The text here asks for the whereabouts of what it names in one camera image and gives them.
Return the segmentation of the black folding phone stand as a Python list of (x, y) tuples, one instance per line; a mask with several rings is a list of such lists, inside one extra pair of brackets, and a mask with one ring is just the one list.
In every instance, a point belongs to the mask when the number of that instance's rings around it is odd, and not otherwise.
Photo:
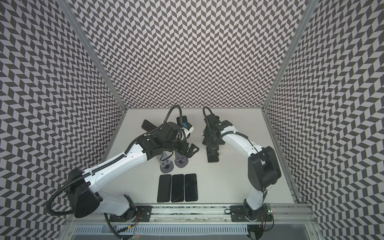
[(214, 148), (214, 144), (210, 141), (207, 143), (206, 147), (208, 163), (218, 163), (219, 162), (219, 147)]

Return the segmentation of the purple phone stand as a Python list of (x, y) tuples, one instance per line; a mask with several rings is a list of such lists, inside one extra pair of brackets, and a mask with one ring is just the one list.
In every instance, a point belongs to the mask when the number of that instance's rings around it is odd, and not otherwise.
[(185, 176), (183, 174), (172, 176), (171, 202), (180, 203), (185, 200)]

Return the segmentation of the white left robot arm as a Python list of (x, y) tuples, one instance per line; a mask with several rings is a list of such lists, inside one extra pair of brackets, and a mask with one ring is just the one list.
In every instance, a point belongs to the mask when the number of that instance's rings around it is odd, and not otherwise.
[(129, 169), (144, 163), (163, 152), (178, 152), (190, 158), (199, 151), (194, 144), (187, 142), (187, 137), (194, 127), (188, 123), (180, 126), (173, 122), (164, 123), (152, 133), (140, 136), (131, 148), (95, 167), (86, 170), (75, 168), (69, 172), (67, 182), (85, 176), (83, 180), (65, 189), (70, 206), (76, 218), (83, 218), (92, 213), (107, 213), (116, 216), (125, 215), (133, 206), (126, 195), (116, 196), (102, 188)]

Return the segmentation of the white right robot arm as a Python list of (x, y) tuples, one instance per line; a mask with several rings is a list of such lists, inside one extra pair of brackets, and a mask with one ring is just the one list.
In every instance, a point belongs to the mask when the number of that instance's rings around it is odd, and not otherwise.
[(208, 162), (219, 161), (220, 145), (229, 144), (237, 150), (247, 160), (248, 179), (252, 185), (244, 200), (245, 218), (252, 222), (259, 218), (266, 219), (262, 215), (265, 198), (271, 186), (282, 176), (275, 150), (255, 144), (231, 122), (220, 121), (220, 117), (213, 113), (204, 114), (204, 121), (206, 127), (203, 131), (203, 145), (206, 146)]

